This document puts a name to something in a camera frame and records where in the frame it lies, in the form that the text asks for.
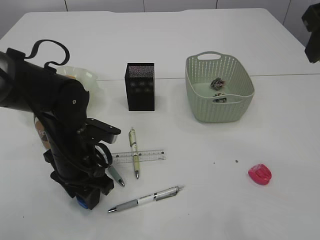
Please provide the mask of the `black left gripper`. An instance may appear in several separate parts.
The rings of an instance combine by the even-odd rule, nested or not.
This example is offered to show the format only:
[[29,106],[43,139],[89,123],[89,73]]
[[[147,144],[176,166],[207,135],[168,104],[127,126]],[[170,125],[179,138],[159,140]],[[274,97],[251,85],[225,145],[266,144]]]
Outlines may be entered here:
[[33,85],[35,115],[50,143],[44,154],[54,171],[51,178],[73,198],[81,197],[89,210],[107,195],[114,182],[106,175],[112,157],[106,145],[86,138],[90,94],[73,79],[37,80]]

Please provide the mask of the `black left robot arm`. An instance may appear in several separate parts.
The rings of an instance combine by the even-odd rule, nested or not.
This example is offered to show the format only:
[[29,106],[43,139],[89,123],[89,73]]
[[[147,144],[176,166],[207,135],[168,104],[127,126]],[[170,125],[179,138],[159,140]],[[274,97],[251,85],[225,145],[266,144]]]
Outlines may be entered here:
[[34,114],[50,145],[43,157],[53,167],[51,178],[92,210],[114,188],[106,174],[113,163],[108,144],[121,130],[87,116],[90,93],[78,80],[58,74],[56,61],[30,63],[40,45],[36,41],[29,55],[13,48],[0,54],[0,105]]

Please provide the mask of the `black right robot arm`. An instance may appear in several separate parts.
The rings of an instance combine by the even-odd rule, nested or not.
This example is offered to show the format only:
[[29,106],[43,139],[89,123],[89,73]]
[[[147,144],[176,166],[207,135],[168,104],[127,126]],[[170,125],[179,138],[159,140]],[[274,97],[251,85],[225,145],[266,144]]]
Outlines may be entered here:
[[320,61],[320,4],[310,5],[301,17],[310,38],[305,47],[305,54],[310,63]]

